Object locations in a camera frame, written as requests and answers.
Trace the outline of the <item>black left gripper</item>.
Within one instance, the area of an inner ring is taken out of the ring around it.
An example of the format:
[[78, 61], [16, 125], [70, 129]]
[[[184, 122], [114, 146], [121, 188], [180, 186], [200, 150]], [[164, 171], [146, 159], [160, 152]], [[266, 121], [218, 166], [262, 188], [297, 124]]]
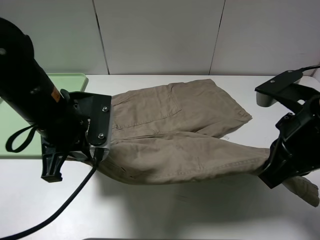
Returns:
[[65, 89], [60, 91], [65, 105], [62, 116], [45, 129], [46, 137], [41, 138], [42, 173], [41, 178], [48, 183], [63, 180], [61, 167], [66, 160], [66, 153], [90, 153], [87, 133], [90, 126], [91, 94]]

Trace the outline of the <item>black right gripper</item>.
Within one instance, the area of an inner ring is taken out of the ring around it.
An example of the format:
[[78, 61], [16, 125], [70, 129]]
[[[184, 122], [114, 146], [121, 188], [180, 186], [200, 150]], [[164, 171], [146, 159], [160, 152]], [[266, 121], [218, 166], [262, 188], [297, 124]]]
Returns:
[[258, 177], [273, 189], [320, 168], [320, 92], [293, 83], [278, 101], [292, 111], [277, 124], [279, 137]]

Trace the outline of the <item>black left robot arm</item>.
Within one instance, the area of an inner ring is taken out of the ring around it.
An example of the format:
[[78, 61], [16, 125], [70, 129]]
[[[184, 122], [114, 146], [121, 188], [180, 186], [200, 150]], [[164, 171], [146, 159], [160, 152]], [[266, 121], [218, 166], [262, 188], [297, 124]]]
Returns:
[[17, 131], [6, 141], [6, 150], [22, 152], [39, 133], [43, 180], [60, 182], [67, 158], [97, 169], [108, 156], [111, 96], [57, 89], [35, 60], [31, 38], [6, 19], [0, 21], [0, 96], [28, 122], [24, 142], [13, 145]]

